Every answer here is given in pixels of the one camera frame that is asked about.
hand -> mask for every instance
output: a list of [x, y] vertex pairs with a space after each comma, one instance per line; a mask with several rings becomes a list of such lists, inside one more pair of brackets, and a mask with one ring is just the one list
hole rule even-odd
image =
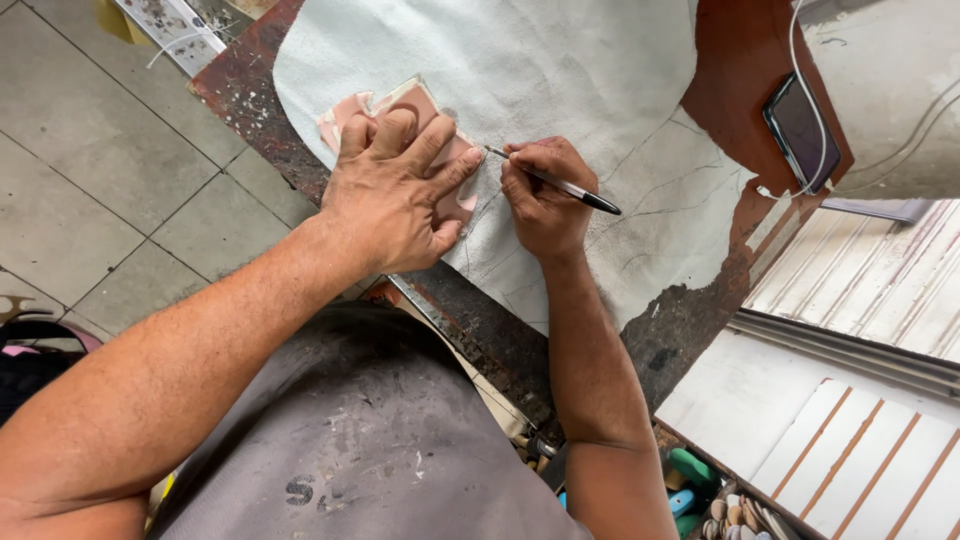
[[480, 151], [466, 150], [426, 177], [457, 126], [440, 115], [407, 146], [416, 127], [412, 112], [394, 110], [379, 126], [355, 115], [341, 133], [317, 217], [343, 232], [368, 274], [428, 268], [450, 251], [464, 226], [449, 219], [434, 227], [431, 217], [437, 202], [476, 170]]
[[546, 171], [593, 192], [597, 175], [561, 136], [508, 144], [504, 151], [511, 154], [502, 165], [501, 189], [514, 213], [520, 244], [540, 264], [581, 257], [593, 209], [554, 185], [530, 177], [521, 167]]

corrugated panel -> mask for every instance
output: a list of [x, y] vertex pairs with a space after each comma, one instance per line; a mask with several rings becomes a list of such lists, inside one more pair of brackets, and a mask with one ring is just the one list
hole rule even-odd
[[960, 362], [960, 201], [913, 227], [818, 209], [744, 307]]

gray shirt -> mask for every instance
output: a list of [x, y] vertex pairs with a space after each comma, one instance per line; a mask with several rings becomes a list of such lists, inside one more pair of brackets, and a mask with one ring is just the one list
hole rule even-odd
[[516, 456], [443, 341], [325, 308], [184, 465], [149, 538], [591, 538]]

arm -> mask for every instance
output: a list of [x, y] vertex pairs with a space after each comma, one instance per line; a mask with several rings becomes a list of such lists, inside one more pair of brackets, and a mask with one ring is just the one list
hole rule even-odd
[[519, 167], [589, 190], [597, 178], [561, 137], [511, 145], [503, 192], [550, 303], [550, 386], [569, 445], [567, 507], [598, 540], [677, 535], [636, 371], [600, 302], [584, 237], [592, 210]]
[[345, 126], [321, 212], [233, 275], [151, 315], [38, 392], [0, 430], [0, 536], [141, 538], [146, 499], [210, 434], [267, 357], [374, 272], [425, 268], [462, 224], [433, 208], [472, 172], [441, 116], [401, 153], [408, 110]]

black bag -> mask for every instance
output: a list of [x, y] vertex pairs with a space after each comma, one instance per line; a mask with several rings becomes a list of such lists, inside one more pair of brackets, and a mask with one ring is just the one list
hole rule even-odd
[[[83, 331], [44, 320], [19, 320], [23, 315], [50, 315], [50, 311], [32, 309], [21, 311], [0, 326], [0, 426], [34, 394], [56, 379], [100, 342]], [[10, 341], [33, 343], [38, 339], [54, 337], [74, 338], [80, 341], [82, 352], [64, 352], [51, 347], [9, 347]]]

